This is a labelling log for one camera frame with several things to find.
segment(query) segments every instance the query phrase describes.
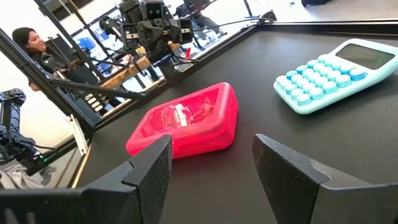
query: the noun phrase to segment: metal rod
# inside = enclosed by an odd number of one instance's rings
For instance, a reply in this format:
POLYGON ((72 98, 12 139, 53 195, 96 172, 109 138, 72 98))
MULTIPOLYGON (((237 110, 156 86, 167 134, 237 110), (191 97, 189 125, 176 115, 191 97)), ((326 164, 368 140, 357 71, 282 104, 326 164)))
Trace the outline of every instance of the metal rod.
POLYGON ((108 51, 106 50, 106 47, 104 47, 104 45, 101 43, 101 41, 97 38, 97 36, 95 36, 94 32, 90 29, 90 27, 88 26, 88 24, 86 23, 86 21, 84 20, 84 18, 80 15, 79 13, 79 8, 77 8, 77 6, 75 5, 75 3, 73 3, 72 0, 68 0, 68 3, 71 5, 70 9, 73 13, 75 13, 75 15, 77 16, 77 18, 80 20, 80 22, 83 24, 83 27, 90 33, 91 37, 95 40, 95 42, 98 44, 98 46, 102 49, 102 51, 106 54, 107 57, 111 57, 111 55, 108 53, 108 51))
POLYGON ((243 0, 243 2, 244 2, 244 5, 246 6, 246 9, 248 10, 249 16, 253 16, 253 13, 251 13, 251 10, 250 10, 250 5, 248 3, 248 0, 243 0))
POLYGON ((104 96, 112 96, 112 97, 123 97, 123 98, 128 98, 128 99, 141 99, 145 96, 143 93, 136 93, 133 91, 119 91, 119 90, 114 90, 114 89, 109 89, 109 88, 102 88, 94 85, 87 85, 87 84, 82 84, 82 83, 75 83, 71 82, 68 80, 48 80, 52 85, 60 87, 60 88, 66 88, 68 90, 78 90, 78 91, 84 91, 89 93, 100 93, 104 96))
POLYGON ((68 34, 68 32, 63 28, 61 23, 58 21, 58 19, 52 14, 52 12, 47 9, 47 7, 44 5, 44 3, 41 0, 34 0, 36 4, 39 6, 41 11, 51 20, 51 22, 57 27, 57 29, 63 34, 63 36, 68 40, 68 42, 72 45, 72 47, 76 50, 77 54, 79 57, 81 57, 89 66, 91 71, 95 73, 95 75, 100 79, 103 80, 105 79, 104 76, 102 76, 101 72, 95 67, 93 62, 87 57, 86 53, 81 50, 78 44, 73 40, 73 38, 68 34))

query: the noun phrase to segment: calculator key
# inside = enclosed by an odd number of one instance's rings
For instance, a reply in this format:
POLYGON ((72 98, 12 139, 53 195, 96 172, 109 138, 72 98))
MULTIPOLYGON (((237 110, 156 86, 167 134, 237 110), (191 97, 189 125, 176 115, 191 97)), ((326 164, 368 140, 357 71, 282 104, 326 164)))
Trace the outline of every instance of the calculator key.
POLYGON ((290 80, 285 80, 285 81, 282 81, 282 82, 280 83, 280 87, 282 87, 282 89, 285 90, 286 86, 289 85, 289 84, 292 84, 292 81, 290 81, 290 80))
POLYGON ((331 94, 331 93, 334 93, 335 91, 337 91, 337 85, 333 81, 328 81, 328 82, 324 83, 322 88, 323 88, 323 92, 326 94, 331 94))
POLYGON ((336 77, 339 76, 339 75, 341 75, 341 72, 340 72, 340 71, 332 71, 332 72, 329 72, 329 73, 328 73, 328 79, 329 79, 329 81, 335 81, 335 80, 336 80, 336 77))
POLYGON ((304 70, 306 70, 308 67, 306 65, 300 65, 297 67, 296 71, 298 74, 302 74, 304 70))
POLYGON ((333 71, 333 69, 331 67, 324 67, 324 68, 321 68, 319 73, 321 74, 321 76, 327 77, 329 72, 331 72, 331 71, 333 71))
POLYGON ((304 94, 304 91, 302 89, 298 89, 298 88, 292 90, 292 92, 290 93, 293 100, 296 100, 297 97, 300 96, 301 94, 304 94))
POLYGON ((328 58, 328 57, 330 57, 330 55, 321 55, 321 56, 318 57, 318 61, 320 63, 323 63, 323 62, 325 62, 325 59, 328 58))
POLYGON ((307 62, 307 66, 308 66, 309 68, 313 68, 313 66, 314 66, 315 64, 317 64, 317 63, 319 63, 318 60, 311 60, 311 61, 307 62))
POLYGON ((334 58, 332 57, 328 57, 325 59, 325 61, 323 62, 326 66, 331 66, 333 64, 333 62, 335 61, 334 58))
POLYGON ((317 79, 315 80, 315 85, 316 85, 317 87, 322 87, 322 85, 323 85, 324 83, 328 82, 328 81, 329 81, 328 77, 319 77, 319 78, 317 78, 317 79))
POLYGON ((292 81, 292 83, 296 84, 296 83, 297 83, 297 80, 300 80, 300 79, 302 79, 302 78, 303 78, 302 75, 295 74, 294 76, 292 76, 291 81, 292 81))
POLYGON ((308 105, 311 103, 311 98, 310 95, 308 94, 301 94, 300 96, 297 97, 297 103, 300 106, 308 105))
POLYGON ((349 75, 340 75, 336 77, 336 84, 340 88, 347 87, 351 84, 351 77, 349 75))
POLYGON ((297 80, 297 87, 299 87, 299 88, 303 88, 303 86, 305 85, 305 84, 307 84, 307 83, 309 83, 310 81, 309 80, 307 80, 306 78, 302 78, 302 79, 300 79, 300 80, 297 80))
POLYGON ((310 91, 311 100, 319 100, 323 97, 323 89, 316 87, 310 91))
POLYGON ((340 67, 340 71, 341 71, 341 74, 342 75, 349 75, 349 72, 352 70, 352 69, 354 69, 354 66, 353 65, 342 65, 341 67, 340 67))
POLYGON ((343 62, 341 62, 339 60, 334 60, 333 63, 331 64, 331 67, 334 70, 340 70, 342 65, 343 65, 343 62))
POLYGON ((303 86, 304 93, 309 93, 313 88, 315 88, 314 83, 307 83, 303 86))
POLYGON ((296 88, 297 88, 297 86, 296 86, 295 84, 293 84, 293 83, 287 85, 287 86, 285 87, 286 94, 290 95, 290 93, 292 92, 292 90, 294 90, 294 89, 296 89, 296 88))
POLYGON ((283 81, 287 81, 287 78, 285 75, 281 75, 279 77, 276 78, 276 82, 278 83, 278 85, 280 85, 281 82, 283 81))
POLYGON ((321 68, 325 68, 325 67, 326 66, 324 63, 318 63, 313 66, 313 70, 314 70, 314 72, 319 72, 321 70, 321 68))
POLYGON ((297 74, 297 72, 294 71, 294 70, 288 71, 288 72, 286 73, 286 78, 290 80, 290 79, 292 79, 292 76, 294 76, 295 74, 297 74))
POLYGON ((319 77, 321 77, 321 74, 319 74, 318 72, 314 72, 314 73, 311 73, 311 74, 308 76, 308 80, 309 80, 310 82, 315 83, 315 80, 316 80, 317 78, 319 78, 319 77))
POLYGON ((349 75, 352 81, 360 81, 366 77, 366 72, 359 68, 354 68, 349 71, 349 75))
POLYGON ((303 74, 303 77, 304 78, 308 78, 308 76, 311 74, 311 73, 313 73, 314 71, 313 71, 313 69, 312 68, 307 68, 306 70, 304 70, 303 72, 302 72, 302 74, 303 74))

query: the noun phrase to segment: red plastic tray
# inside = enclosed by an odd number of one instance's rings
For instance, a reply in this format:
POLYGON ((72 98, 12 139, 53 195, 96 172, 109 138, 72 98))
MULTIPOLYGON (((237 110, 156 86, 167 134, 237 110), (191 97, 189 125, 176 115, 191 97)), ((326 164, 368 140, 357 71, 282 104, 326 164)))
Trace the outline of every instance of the red plastic tray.
POLYGON ((173 139, 173 158, 225 149, 235 137, 238 102, 228 83, 164 103, 149 110, 128 140, 134 156, 165 134, 173 139))

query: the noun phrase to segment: teal calculator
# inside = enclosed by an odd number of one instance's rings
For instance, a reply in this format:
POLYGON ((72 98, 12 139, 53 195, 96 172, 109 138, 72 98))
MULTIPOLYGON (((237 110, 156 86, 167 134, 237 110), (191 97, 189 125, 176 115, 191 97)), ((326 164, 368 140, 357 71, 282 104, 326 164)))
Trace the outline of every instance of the teal calculator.
POLYGON ((276 78, 274 90, 298 114, 310 114, 379 83, 398 70, 398 48, 351 39, 276 78))

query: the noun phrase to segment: black table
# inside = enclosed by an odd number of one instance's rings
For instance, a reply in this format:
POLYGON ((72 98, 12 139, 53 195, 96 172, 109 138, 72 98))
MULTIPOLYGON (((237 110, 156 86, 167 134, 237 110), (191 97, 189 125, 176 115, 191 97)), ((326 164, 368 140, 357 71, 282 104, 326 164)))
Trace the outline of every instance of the black table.
MULTIPOLYGON (((279 75, 350 38, 266 31, 252 35, 95 133, 79 185, 129 158, 125 143, 148 109, 219 82, 230 83, 239 101, 235 141, 224 151, 173 162, 162 224, 276 223, 254 166, 255 133, 370 183, 397 181, 398 76, 306 116, 294 113, 272 87, 279 75)), ((375 41, 398 46, 398 41, 375 41)))

